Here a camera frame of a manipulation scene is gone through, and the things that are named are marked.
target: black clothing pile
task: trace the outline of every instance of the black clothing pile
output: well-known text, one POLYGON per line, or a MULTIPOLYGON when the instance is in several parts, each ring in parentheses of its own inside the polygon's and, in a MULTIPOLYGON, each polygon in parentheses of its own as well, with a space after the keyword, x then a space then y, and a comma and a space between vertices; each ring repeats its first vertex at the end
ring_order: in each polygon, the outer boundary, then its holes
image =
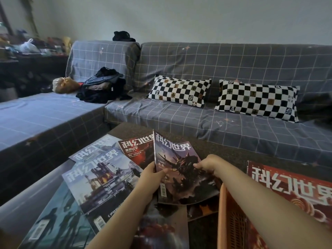
POLYGON ((126 31, 115 31, 113 41, 136 42, 135 38, 130 37, 126 31))
POLYGON ((123 74, 114 69, 102 67, 96 75, 89 78, 78 90, 77 98, 85 102, 106 104, 109 100, 130 100, 124 90, 126 80, 123 74))

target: magazine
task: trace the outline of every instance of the magazine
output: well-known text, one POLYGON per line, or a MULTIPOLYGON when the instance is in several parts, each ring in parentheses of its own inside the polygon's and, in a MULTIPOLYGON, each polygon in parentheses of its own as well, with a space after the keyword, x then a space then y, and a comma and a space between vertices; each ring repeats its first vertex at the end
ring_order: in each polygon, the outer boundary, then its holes
POLYGON ((62 182, 19 249, 85 248, 94 236, 67 184, 62 182))
MULTIPOLYGON (((332 231, 332 183, 250 161, 247 174, 332 231)), ((268 248, 249 219, 246 248, 268 248)))
POLYGON ((153 134, 156 171, 170 169, 160 183, 159 203, 191 205, 219 194, 214 176, 193 166, 201 160, 188 141, 173 143, 156 131, 153 134))
POLYGON ((217 213, 219 209, 219 196, 212 197, 194 205, 187 205, 188 222, 217 213))
POLYGON ((62 176, 97 234, 135 187, 142 169, 112 148, 62 176))
POLYGON ((119 138, 106 134, 89 146, 86 146, 75 154, 69 156, 69 159, 74 162, 85 162, 86 160, 95 157, 112 147, 119 148, 118 141, 120 141, 119 138))
POLYGON ((189 249, 186 207, 160 205, 154 197, 147 206, 131 249, 189 249))
POLYGON ((119 141, 122 152, 142 169, 154 161, 153 134, 119 141))

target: hand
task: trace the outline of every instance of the hand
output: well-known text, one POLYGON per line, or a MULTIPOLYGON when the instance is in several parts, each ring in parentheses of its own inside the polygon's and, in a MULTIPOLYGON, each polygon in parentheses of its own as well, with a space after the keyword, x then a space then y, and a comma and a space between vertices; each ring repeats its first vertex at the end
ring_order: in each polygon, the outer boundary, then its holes
POLYGON ((154 172, 154 162, 150 163, 141 173, 138 183, 135 186, 135 190, 143 194, 147 201, 152 200, 153 193, 160 186, 161 180, 166 176, 168 169, 163 169, 157 173, 154 172))
POLYGON ((222 163, 226 162, 218 155, 210 154, 200 163, 194 163, 193 166, 197 169, 204 169, 207 172, 214 174, 214 176, 220 178, 220 167, 222 163))

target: black and white checkered pillow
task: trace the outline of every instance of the black and white checkered pillow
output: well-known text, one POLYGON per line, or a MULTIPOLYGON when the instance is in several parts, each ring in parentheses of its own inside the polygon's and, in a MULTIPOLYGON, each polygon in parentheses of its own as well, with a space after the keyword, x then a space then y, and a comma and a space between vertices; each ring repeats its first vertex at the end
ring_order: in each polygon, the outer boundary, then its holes
POLYGON ((153 88, 147 97, 200 108, 204 105, 203 99, 210 83, 211 79, 184 80, 159 75, 155 77, 153 88))
POLYGON ((216 110, 298 122, 295 103, 300 87, 243 84, 225 80, 219 81, 219 87, 216 110))

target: coffee table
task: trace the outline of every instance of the coffee table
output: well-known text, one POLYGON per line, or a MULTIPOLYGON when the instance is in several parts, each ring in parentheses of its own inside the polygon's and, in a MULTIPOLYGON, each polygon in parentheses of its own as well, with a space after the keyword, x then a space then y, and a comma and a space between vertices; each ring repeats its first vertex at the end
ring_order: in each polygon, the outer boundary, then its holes
MULTIPOLYGON (((150 134, 152 129, 131 123, 121 123, 109 134, 120 139, 150 134)), ((234 147, 222 146, 212 142, 198 140, 193 137, 174 135, 159 131, 172 142, 189 141, 201 159, 208 154, 217 154, 232 163, 242 171, 246 171, 247 160, 263 163, 272 167, 285 169, 290 172, 303 174, 317 179, 332 182, 332 169, 322 166, 303 165, 292 161, 282 160, 264 154, 234 147)), ((61 174, 72 168, 74 162, 66 161, 38 182, 21 192, 18 196, 0 207, 0 228, 7 234, 14 236, 19 244, 38 216, 47 205, 53 194, 63 181, 61 174)), ((218 214, 191 221, 188 223, 190 248, 216 248, 218 214)))

